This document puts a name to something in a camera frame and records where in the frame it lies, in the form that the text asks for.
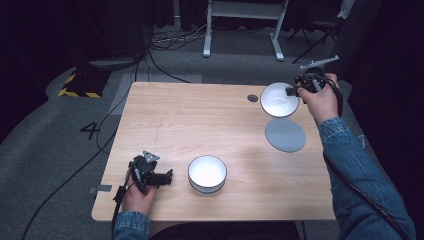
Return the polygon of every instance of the metal stand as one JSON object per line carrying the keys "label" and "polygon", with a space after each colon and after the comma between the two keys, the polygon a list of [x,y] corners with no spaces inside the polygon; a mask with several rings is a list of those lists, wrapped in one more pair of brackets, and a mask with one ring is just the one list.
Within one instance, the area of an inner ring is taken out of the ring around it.
{"label": "metal stand", "polygon": [[220,17],[240,17],[240,18],[257,18],[257,19],[272,19],[278,20],[275,27],[275,32],[270,33],[272,46],[274,47],[275,55],[278,61],[284,60],[284,55],[278,43],[278,35],[281,25],[286,14],[286,9],[289,0],[285,0],[280,4],[258,4],[258,3],[242,3],[242,2],[220,2],[209,0],[207,30],[205,37],[205,45],[203,48],[203,56],[210,57],[211,42],[212,42],[212,16]]}

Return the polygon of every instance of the black curtain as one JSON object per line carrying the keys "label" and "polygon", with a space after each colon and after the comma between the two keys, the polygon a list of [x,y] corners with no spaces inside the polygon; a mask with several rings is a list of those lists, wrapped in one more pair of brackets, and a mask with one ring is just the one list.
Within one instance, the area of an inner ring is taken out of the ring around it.
{"label": "black curtain", "polygon": [[159,28],[174,25],[174,4],[172,0],[144,0],[143,3],[148,9],[151,23],[156,23]]}
{"label": "black curtain", "polygon": [[351,77],[346,76],[346,72],[363,46],[364,39],[380,10],[382,1],[355,0],[349,17],[343,23],[343,27],[337,35],[337,41],[328,56],[338,55],[340,59],[326,64],[324,68],[326,72],[337,74],[339,79],[352,81]]}
{"label": "black curtain", "polygon": [[[172,0],[143,3],[150,24],[174,24]],[[101,40],[107,38],[94,0],[7,1],[0,29],[0,142],[47,100],[46,87],[55,77],[116,56]]]}
{"label": "black curtain", "polygon": [[[221,2],[246,2],[246,3],[265,3],[265,4],[282,4],[283,0],[220,0]],[[290,0],[287,12],[284,17],[282,29],[289,31],[299,27],[301,22],[302,4],[306,0]],[[189,31],[193,25],[196,27],[202,27],[206,24],[206,14],[208,0],[179,0],[180,14],[181,14],[181,27]],[[227,29],[237,29],[240,26],[244,26],[247,29],[261,29],[264,27],[274,28],[276,20],[264,20],[264,19],[247,19],[247,18],[231,18],[231,17],[219,17],[214,20],[213,24],[219,27]]]}
{"label": "black curtain", "polygon": [[343,78],[352,84],[349,104],[403,196],[417,239],[424,238],[423,11],[422,1],[383,1]]}

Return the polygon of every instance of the chair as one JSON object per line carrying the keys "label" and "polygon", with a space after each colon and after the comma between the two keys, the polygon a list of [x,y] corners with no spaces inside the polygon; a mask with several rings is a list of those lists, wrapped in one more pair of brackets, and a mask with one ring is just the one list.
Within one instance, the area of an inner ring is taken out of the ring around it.
{"label": "chair", "polygon": [[[299,59],[305,56],[318,44],[325,44],[328,36],[331,36],[332,39],[336,41],[333,33],[338,31],[344,22],[343,18],[337,17],[340,12],[340,6],[334,7],[329,5],[306,3],[303,11],[305,16],[304,22],[301,24],[299,29],[297,29],[290,37],[287,38],[287,41],[289,41],[294,35],[296,35],[296,33],[302,30],[306,41],[308,42],[309,48],[304,51],[298,58],[296,58],[293,63],[299,61]],[[305,34],[305,29],[308,31],[322,31],[324,32],[324,35],[311,46]]]}

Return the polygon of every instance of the gray plate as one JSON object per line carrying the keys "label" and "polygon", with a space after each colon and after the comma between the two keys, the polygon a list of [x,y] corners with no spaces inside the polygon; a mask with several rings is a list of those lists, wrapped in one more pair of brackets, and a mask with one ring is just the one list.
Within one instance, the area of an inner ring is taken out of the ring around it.
{"label": "gray plate", "polygon": [[306,143],[303,129],[295,122],[285,118],[275,118],[265,127],[268,142],[283,152],[296,152]]}
{"label": "gray plate", "polygon": [[261,105],[269,115],[285,117],[296,111],[299,98],[287,96],[286,88],[292,88],[292,86],[287,83],[273,83],[262,92]]}

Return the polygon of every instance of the hand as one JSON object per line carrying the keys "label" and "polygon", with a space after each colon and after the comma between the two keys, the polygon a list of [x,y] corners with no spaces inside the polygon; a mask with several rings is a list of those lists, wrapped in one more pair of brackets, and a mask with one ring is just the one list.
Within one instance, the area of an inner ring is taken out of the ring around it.
{"label": "hand", "polygon": [[[326,77],[334,81],[337,87],[337,76],[327,73]],[[298,89],[299,96],[308,104],[309,112],[312,114],[317,124],[321,124],[327,119],[338,117],[337,98],[333,89],[326,84],[324,88],[317,93],[310,93],[304,88]]]}
{"label": "hand", "polygon": [[134,180],[130,175],[128,180],[128,186],[131,187],[125,193],[124,199],[122,201],[122,211],[140,212],[145,215],[148,215],[150,209],[152,208],[153,200],[155,198],[157,189],[155,187],[148,187],[147,195],[144,196],[137,188],[137,186],[133,183]]}

